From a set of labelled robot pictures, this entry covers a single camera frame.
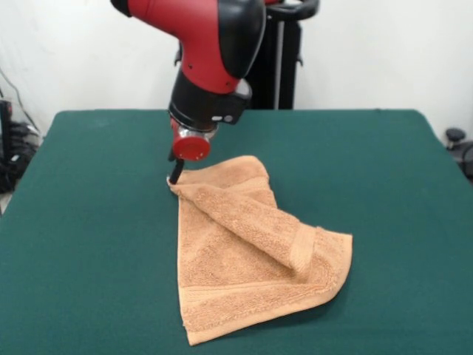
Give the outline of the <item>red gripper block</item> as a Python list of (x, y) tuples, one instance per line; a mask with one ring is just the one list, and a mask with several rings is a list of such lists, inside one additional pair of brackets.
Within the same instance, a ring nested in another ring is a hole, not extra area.
[(168, 182), (175, 185), (179, 180), (185, 165), (185, 160), (199, 161), (208, 156), (211, 151), (211, 133), (188, 129), (171, 119), (173, 140), (168, 155), (168, 162), (174, 162), (174, 168), (168, 176)]

